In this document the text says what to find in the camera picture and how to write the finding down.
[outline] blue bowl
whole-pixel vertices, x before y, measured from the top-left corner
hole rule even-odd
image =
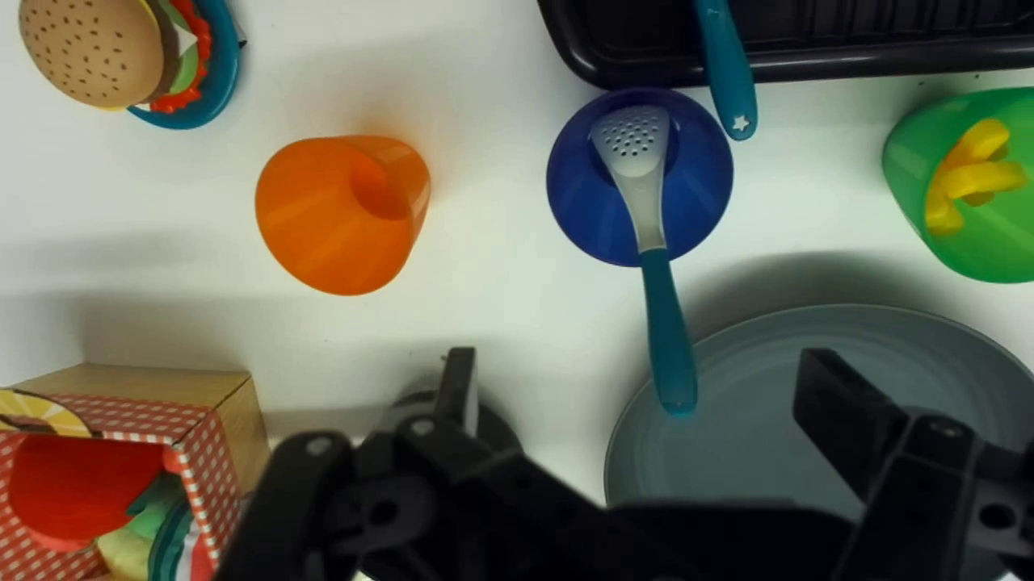
[[[560,229],[590,259],[640,264],[633,224],[589,132],[619,108],[665,108],[671,116],[663,224],[670,259],[712,237],[732,192],[732,155],[709,109],[676,92],[617,92],[583,108],[551,141],[547,192]]]
[[[238,33],[226,0],[198,0],[198,12],[214,30],[214,57],[200,85],[200,100],[195,100],[188,109],[179,109],[171,116],[130,108],[136,119],[161,129],[198,129],[226,109],[238,77]]]

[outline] orange cup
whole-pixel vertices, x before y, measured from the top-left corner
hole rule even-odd
[[[430,200],[424,160],[396,139],[290,141],[254,193],[267,251],[327,295],[385,289],[406,261]]]

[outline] teal handle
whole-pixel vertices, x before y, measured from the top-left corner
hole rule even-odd
[[[752,71],[725,0],[690,0],[705,38],[705,68],[715,93],[715,109],[725,132],[735,141],[756,132],[756,89]]]
[[[659,404],[670,417],[699,408],[699,369],[690,363],[683,306],[676,297],[670,250],[640,256],[647,289],[649,369]]]

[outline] white table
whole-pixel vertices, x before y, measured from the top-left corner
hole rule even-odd
[[[560,126],[597,92],[532,0],[243,5],[244,77],[208,129],[161,132],[58,96],[0,6],[0,382],[91,363],[249,369],[274,435],[354,430],[449,347],[532,460],[600,497],[619,404],[643,384],[640,276],[584,259],[547,208]],[[676,264],[693,335],[788,304],[883,300],[962,320],[1034,363],[1028,289],[940,267],[880,176],[917,100],[1029,81],[951,73],[759,89],[715,237]],[[404,276],[327,297],[264,251],[251,193],[308,137],[386,132],[434,164]]]

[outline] gray plate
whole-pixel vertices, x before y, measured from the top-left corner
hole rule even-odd
[[[649,382],[633,394],[607,449],[607,502],[777,502],[856,521],[863,504],[790,421],[810,347],[838,349],[902,408],[1019,452],[1034,439],[1029,371],[991,338],[891,306],[781,311],[699,344],[699,417],[670,421]]]

